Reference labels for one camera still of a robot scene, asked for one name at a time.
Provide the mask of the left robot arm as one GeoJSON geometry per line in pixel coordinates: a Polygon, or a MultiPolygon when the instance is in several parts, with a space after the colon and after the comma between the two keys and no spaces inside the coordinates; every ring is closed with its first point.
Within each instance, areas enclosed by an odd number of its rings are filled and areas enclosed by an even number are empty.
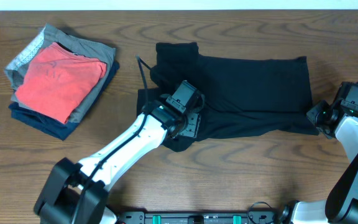
{"type": "Polygon", "coordinates": [[[77,163],[64,157],[34,205],[42,223],[116,223],[107,207],[109,192],[141,157],[177,136],[196,136],[204,104],[168,97],[144,106],[134,123],[100,151],[77,163]]]}

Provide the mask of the black polo shirt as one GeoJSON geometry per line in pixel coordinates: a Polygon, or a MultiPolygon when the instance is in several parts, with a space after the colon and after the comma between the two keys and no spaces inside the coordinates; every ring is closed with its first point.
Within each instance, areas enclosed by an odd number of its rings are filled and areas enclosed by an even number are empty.
{"type": "Polygon", "coordinates": [[[274,130],[318,134],[306,117],[312,107],[306,57],[209,57],[198,52],[195,42],[157,43],[156,52],[157,63],[150,77],[157,87],[138,91],[138,113],[145,105],[145,94],[156,100],[164,93],[174,93],[183,80],[204,94],[197,136],[167,139],[165,147],[181,152],[195,141],[260,136],[274,130]]]}

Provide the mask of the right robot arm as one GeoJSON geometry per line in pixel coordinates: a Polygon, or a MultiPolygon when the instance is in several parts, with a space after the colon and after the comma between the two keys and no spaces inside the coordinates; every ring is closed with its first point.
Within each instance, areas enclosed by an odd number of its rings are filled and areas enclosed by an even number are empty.
{"type": "Polygon", "coordinates": [[[341,143],[350,164],[326,200],[296,202],[287,223],[358,223],[358,112],[355,105],[343,104],[323,100],[306,115],[327,138],[341,143]]]}

